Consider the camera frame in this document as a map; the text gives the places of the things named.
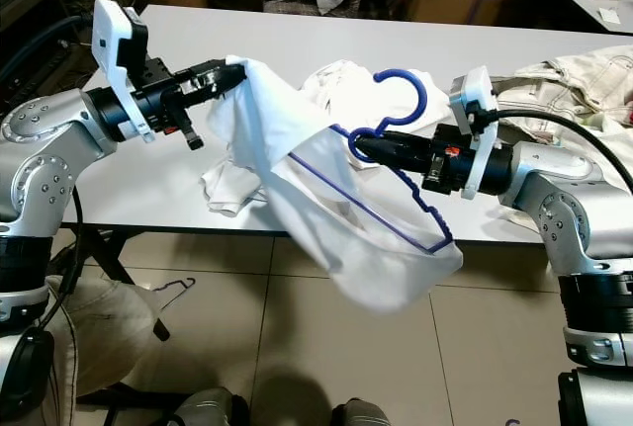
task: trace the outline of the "black cable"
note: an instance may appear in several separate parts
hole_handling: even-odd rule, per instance
[[[77,212],[77,239],[75,240],[75,252],[73,265],[68,269],[61,279],[59,285],[59,296],[52,305],[52,308],[46,313],[42,322],[40,322],[40,329],[44,330],[50,320],[55,316],[66,298],[75,291],[77,286],[77,280],[79,280],[79,274],[81,273],[82,260],[80,258],[81,253],[81,233],[83,232],[83,209],[81,208],[81,201],[79,200],[79,192],[77,186],[72,191],[72,200],[75,204],[75,211]]]
[[[52,36],[71,28],[72,26],[86,25],[90,24],[90,22],[90,18],[86,16],[70,16],[69,18],[65,18],[51,24],[41,32],[37,33],[9,59],[4,67],[2,67],[2,70],[0,70],[0,83],[4,82],[14,72],[18,65],[40,48],[40,46]]]
[[[631,194],[633,194],[633,177],[629,174],[628,170],[622,164],[613,152],[606,147],[606,145],[600,141],[594,134],[591,134],[588,130],[580,126],[578,123],[568,120],[558,115],[552,115],[551,113],[539,112],[537,110],[500,110],[497,112],[486,113],[486,121],[488,123],[496,122],[501,118],[531,118],[536,120],[547,120],[554,122],[562,127],[570,129],[576,134],[582,136],[593,147],[595,147],[600,153],[611,163],[620,177],[624,180],[626,187],[628,187]]]

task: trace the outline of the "tiled floor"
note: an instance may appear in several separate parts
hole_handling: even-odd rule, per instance
[[[196,284],[161,316],[171,338],[152,338],[126,382],[180,392],[225,385],[250,402],[255,426],[325,426],[354,396],[381,405],[395,426],[557,424],[557,375],[572,364],[543,250],[462,248],[461,271],[379,316],[345,298],[289,239],[141,235],[122,254],[139,285]],[[77,424],[104,418],[82,408]],[[116,424],[154,418],[127,411]]]

